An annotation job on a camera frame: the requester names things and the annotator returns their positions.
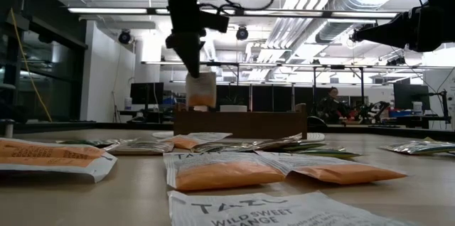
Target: orange tea packet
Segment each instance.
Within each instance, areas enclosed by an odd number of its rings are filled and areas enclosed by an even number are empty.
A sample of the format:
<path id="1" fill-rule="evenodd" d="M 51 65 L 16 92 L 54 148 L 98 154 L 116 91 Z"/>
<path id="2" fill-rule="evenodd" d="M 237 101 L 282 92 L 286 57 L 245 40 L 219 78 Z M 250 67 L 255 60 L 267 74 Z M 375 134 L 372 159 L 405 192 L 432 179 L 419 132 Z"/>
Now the orange tea packet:
<path id="1" fill-rule="evenodd" d="M 216 106 L 216 74 L 201 72 L 198 78 L 186 76 L 186 106 Z"/>
<path id="2" fill-rule="evenodd" d="M 117 158 L 90 145 L 45 144 L 0 138 L 0 171 L 83 173 L 102 180 Z"/>
<path id="3" fill-rule="evenodd" d="M 168 185 L 177 190 L 234 188 L 283 181 L 289 168 L 257 154 L 164 154 Z"/>
<path id="4" fill-rule="evenodd" d="M 228 136 L 232 135 L 232 133 L 210 133 L 210 132 L 203 132 L 203 133 L 191 133 L 189 135 L 182 135 L 179 134 L 177 136 L 173 136 L 171 138 L 162 139 L 160 141 L 171 142 L 176 148 L 179 149 L 191 149 L 198 144 L 205 144 L 212 141 L 219 141 L 224 139 Z"/>
<path id="5" fill-rule="evenodd" d="M 260 156 L 287 164 L 293 171 L 321 181 L 339 184 L 369 183 L 406 177 L 385 168 L 354 161 L 301 154 L 256 151 Z"/>

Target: wooden table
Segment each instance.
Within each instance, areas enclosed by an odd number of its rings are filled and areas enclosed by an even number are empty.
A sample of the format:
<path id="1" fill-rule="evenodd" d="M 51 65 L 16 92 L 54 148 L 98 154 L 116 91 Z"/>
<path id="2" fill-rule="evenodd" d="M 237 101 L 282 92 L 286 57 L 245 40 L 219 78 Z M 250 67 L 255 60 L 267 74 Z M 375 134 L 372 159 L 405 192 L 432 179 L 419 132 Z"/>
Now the wooden table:
<path id="1" fill-rule="evenodd" d="M 82 130 L 24 134 L 16 138 L 53 141 L 83 138 L 148 137 L 151 131 Z M 327 134 L 328 143 L 408 172 L 409 177 L 362 185 L 340 186 L 291 173 L 285 182 L 228 190 L 193 192 L 204 195 L 267 193 L 295 195 L 320 190 L 342 203 L 398 220 L 423 225 L 455 225 L 455 156 L 406 156 L 377 149 L 405 139 L 368 134 Z M 120 156 L 111 173 L 97 184 L 79 178 L 0 180 L 1 225 L 170 225 L 166 170 L 160 156 Z"/>

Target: tazo tea packet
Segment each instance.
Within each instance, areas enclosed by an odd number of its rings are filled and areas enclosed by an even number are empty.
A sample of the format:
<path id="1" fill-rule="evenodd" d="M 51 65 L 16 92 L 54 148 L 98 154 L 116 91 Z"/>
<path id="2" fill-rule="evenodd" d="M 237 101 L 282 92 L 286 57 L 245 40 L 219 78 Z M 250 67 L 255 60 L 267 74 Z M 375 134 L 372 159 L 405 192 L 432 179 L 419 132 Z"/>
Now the tazo tea packet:
<path id="1" fill-rule="evenodd" d="M 355 158 L 357 156 L 362 156 L 362 154 L 356 154 L 353 152 L 346 151 L 343 147 L 338 148 L 311 148 L 303 151 L 292 151 L 293 154 L 305 154 L 312 156 L 328 156 L 332 158 Z"/>
<path id="2" fill-rule="evenodd" d="M 287 197 L 264 193 L 189 196 L 177 191 L 168 195 L 173 226 L 414 225 L 345 205 L 320 192 Z"/>
<path id="3" fill-rule="evenodd" d="M 284 180 L 289 168 L 254 153 L 164 154 L 167 183 L 177 190 L 234 188 Z"/>
<path id="4" fill-rule="evenodd" d="M 253 142 L 220 142 L 213 141 L 206 144 L 199 144 L 194 146 L 192 152 L 222 152 L 222 151 L 254 151 L 254 150 L 273 150 L 285 146 L 293 142 L 300 142 L 302 134 L 288 136 L 280 139 L 273 140 L 260 140 Z"/>
<path id="5" fill-rule="evenodd" d="M 201 72 L 198 78 L 186 76 L 186 106 L 216 106 L 216 74 Z"/>
<path id="6" fill-rule="evenodd" d="M 45 144 L 0 138 L 0 171 L 83 173 L 102 180 L 117 158 L 89 145 Z"/>
<path id="7" fill-rule="evenodd" d="M 162 139 L 160 141 L 171 142 L 176 148 L 179 149 L 191 149 L 198 144 L 205 144 L 212 141 L 219 141 L 228 136 L 232 135 L 231 133 L 191 133 L 189 135 L 179 134 L 177 136 Z"/>
<path id="8" fill-rule="evenodd" d="M 157 141 L 131 141 L 128 143 L 120 144 L 105 148 L 107 152 L 112 155 L 161 155 L 166 152 L 171 152 L 173 143 L 171 142 L 157 142 Z"/>
<path id="9" fill-rule="evenodd" d="M 455 151 L 455 144 L 443 141 L 408 141 L 400 144 L 381 146 L 380 149 L 408 155 L 422 155 Z"/>
<path id="10" fill-rule="evenodd" d="M 369 183 L 406 177 L 403 173 L 339 158 L 301 154 L 269 153 L 259 155 L 287 164 L 293 171 L 320 181 L 339 184 Z"/>
<path id="11" fill-rule="evenodd" d="M 304 150 L 307 150 L 307 149 L 317 148 L 317 147 L 321 147 L 321 146 L 325 146 L 325 145 L 326 144 L 323 144 L 323 143 L 315 143 L 315 142 L 305 143 L 305 142 L 301 142 L 301 143 L 298 143 L 298 144 L 295 144 L 295 143 L 287 144 L 285 146 L 282 146 L 280 149 L 282 149 L 283 151 L 293 152 L 293 151 L 304 151 Z"/>

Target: person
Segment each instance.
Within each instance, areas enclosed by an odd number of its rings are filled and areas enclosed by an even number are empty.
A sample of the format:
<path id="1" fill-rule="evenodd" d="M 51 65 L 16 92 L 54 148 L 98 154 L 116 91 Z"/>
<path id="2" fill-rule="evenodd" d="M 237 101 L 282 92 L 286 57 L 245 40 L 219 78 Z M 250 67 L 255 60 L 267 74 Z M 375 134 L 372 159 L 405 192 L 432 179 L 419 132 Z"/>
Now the person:
<path id="1" fill-rule="evenodd" d="M 316 107 L 317 116 L 327 124 L 336 124 L 340 117 L 346 117 L 348 112 L 343 104 L 338 100 L 338 89 L 331 87 L 328 96 L 324 97 Z"/>

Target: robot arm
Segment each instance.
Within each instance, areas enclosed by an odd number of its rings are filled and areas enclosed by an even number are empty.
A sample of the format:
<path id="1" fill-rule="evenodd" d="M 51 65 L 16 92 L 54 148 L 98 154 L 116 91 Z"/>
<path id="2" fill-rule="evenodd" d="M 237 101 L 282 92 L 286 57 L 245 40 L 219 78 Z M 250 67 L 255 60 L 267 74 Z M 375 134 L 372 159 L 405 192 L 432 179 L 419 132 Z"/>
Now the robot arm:
<path id="1" fill-rule="evenodd" d="M 198 0 L 168 0 L 172 21 L 172 34 L 166 39 L 166 47 L 173 48 L 182 59 L 192 77 L 199 77 L 199 51 L 204 46 L 200 37 L 205 28 L 221 33 L 228 29 L 229 18 L 200 10 Z"/>
<path id="2" fill-rule="evenodd" d="M 455 42 L 455 0 L 420 0 L 421 6 L 398 14 L 389 23 L 355 31 L 352 41 L 373 41 L 397 48 L 430 52 Z"/>

